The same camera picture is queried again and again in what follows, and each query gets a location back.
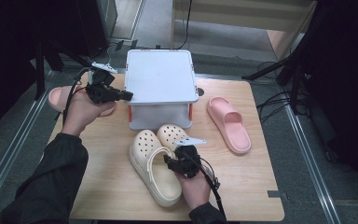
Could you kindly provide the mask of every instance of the black sleeve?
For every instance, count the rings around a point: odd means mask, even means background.
[[[0,223],[68,223],[88,160],[80,138],[58,133],[14,202],[0,213]]]
[[[213,207],[210,203],[205,203],[193,209],[189,216],[191,221],[195,224],[227,223],[223,214],[221,214],[220,211]]]

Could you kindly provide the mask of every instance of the pink slipper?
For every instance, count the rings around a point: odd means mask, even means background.
[[[50,91],[48,94],[48,104],[58,112],[63,112],[66,107],[66,102],[68,101],[69,91],[71,90],[72,86],[64,86],[64,87],[57,87]],[[81,89],[81,86],[76,86],[75,91]],[[105,110],[101,113],[101,117],[110,115],[113,110],[115,109],[114,104],[112,108]]]
[[[244,154],[251,148],[251,141],[242,123],[241,114],[223,97],[212,98],[207,110],[229,149]]]

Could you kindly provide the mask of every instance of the storage box lid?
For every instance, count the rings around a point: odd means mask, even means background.
[[[195,103],[199,99],[188,50],[132,49],[127,55],[125,90],[129,105]]]

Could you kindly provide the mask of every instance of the human hand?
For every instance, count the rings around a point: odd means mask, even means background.
[[[62,133],[79,136],[105,110],[115,106],[116,102],[94,104],[84,90],[72,96],[71,104],[66,115]]]
[[[183,195],[191,210],[209,202],[211,187],[201,171],[192,178],[187,178],[176,172],[174,173],[182,186]]]

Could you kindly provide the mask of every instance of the white plastic storage box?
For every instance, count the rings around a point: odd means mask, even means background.
[[[199,93],[188,50],[130,50],[125,90],[133,93],[126,102],[131,129],[156,130],[167,123],[191,127],[192,104]]]

